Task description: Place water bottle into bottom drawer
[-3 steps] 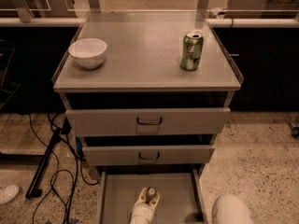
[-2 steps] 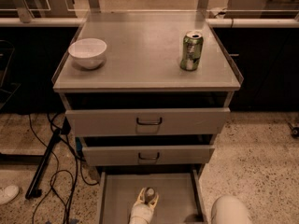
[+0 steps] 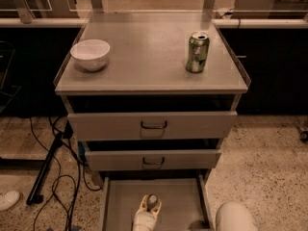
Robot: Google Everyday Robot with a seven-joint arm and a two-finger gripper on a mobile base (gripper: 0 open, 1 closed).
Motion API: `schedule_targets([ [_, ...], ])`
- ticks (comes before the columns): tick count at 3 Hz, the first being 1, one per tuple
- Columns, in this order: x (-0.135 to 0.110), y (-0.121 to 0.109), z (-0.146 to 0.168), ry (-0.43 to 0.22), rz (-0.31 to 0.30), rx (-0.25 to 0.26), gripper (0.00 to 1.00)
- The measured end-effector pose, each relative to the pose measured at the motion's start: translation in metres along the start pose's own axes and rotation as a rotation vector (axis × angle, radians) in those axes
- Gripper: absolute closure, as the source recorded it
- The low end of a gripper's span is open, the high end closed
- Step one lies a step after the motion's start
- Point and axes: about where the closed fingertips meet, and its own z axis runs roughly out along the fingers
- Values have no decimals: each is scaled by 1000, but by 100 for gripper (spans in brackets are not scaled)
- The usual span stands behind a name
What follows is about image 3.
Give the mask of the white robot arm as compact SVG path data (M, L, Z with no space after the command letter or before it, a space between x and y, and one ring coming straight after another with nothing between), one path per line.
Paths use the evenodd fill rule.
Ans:
M155 194L146 194L135 213L132 231L154 231L162 201ZM258 231L250 211L240 202L223 203L216 214L216 231Z

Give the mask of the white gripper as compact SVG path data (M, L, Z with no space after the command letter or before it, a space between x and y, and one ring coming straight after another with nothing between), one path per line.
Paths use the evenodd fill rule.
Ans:
M135 213L132 231L154 231L157 223L157 216L161 212L162 201L159 199L153 211L147 211L146 194L142 200L138 211Z

